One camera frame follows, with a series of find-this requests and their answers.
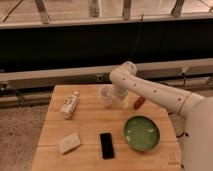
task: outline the wooden table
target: wooden table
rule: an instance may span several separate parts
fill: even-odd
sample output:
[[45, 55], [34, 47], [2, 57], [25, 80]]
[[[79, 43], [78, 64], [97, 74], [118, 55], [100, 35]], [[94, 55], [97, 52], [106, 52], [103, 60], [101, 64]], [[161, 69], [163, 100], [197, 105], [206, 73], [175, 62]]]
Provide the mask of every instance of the wooden table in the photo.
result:
[[[119, 102], [111, 108], [101, 105], [98, 89], [101, 85], [56, 86], [41, 132], [33, 171], [179, 171], [181, 151], [173, 126], [165, 109], [146, 101], [134, 111], [137, 95], [129, 93], [130, 106], [123, 109]], [[69, 94], [80, 92], [80, 101], [70, 120], [64, 120], [60, 108]], [[152, 119], [159, 127], [161, 138], [155, 149], [138, 152], [125, 142], [125, 122], [140, 114]], [[82, 145], [62, 155], [58, 142], [65, 136], [78, 132]], [[111, 132], [115, 158], [102, 159], [99, 134]]]

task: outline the cable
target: cable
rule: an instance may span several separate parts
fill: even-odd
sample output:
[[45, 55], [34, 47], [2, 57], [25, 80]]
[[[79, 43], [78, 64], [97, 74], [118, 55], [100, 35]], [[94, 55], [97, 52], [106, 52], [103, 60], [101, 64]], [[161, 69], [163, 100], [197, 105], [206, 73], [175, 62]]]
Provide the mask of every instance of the cable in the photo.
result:
[[185, 87], [185, 85], [186, 85], [186, 75], [185, 75], [185, 73], [182, 73], [182, 77], [183, 77], [183, 87]]
[[138, 43], [139, 43], [140, 38], [141, 38], [141, 33], [142, 33], [141, 28], [142, 28], [142, 25], [143, 25], [142, 23], [143, 23], [143, 13], [141, 14], [141, 20], [140, 20], [140, 25], [139, 25], [139, 31], [138, 31], [137, 39], [136, 39], [136, 41], [135, 41], [135, 45], [134, 45], [134, 47], [133, 47], [133, 49], [132, 49], [132, 52], [131, 52], [131, 54], [130, 54], [130, 60], [131, 60], [132, 57], [134, 56], [135, 51], [136, 51], [137, 46], [138, 46]]

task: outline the small white bottle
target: small white bottle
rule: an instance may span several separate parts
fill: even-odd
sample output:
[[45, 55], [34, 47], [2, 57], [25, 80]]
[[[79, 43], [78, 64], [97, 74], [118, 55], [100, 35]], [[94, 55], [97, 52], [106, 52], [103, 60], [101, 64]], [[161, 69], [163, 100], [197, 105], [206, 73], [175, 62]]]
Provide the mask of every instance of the small white bottle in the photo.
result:
[[101, 17], [102, 16], [101, 0], [88, 0], [88, 3], [89, 3], [89, 16]]
[[79, 92], [75, 91], [73, 94], [69, 95], [65, 104], [61, 108], [61, 114], [64, 119], [68, 119], [73, 114], [79, 101]]

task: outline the green bowl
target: green bowl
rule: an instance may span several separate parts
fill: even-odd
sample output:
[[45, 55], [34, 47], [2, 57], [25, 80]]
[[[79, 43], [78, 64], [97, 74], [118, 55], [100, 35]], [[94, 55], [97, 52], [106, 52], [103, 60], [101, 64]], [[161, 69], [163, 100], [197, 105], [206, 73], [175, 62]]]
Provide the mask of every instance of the green bowl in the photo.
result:
[[135, 150], [153, 149], [160, 140], [160, 132], [155, 123], [144, 116], [130, 118], [124, 126], [127, 143]]

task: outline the white block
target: white block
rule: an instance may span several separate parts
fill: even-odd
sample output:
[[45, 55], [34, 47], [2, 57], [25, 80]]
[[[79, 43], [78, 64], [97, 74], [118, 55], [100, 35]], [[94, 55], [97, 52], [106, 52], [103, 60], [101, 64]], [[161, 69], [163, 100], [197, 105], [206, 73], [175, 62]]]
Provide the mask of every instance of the white block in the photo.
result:
[[68, 151], [81, 145], [79, 136], [77, 133], [73, 133], [59, 142], [59, 149], [62, 154], [67, 153]]

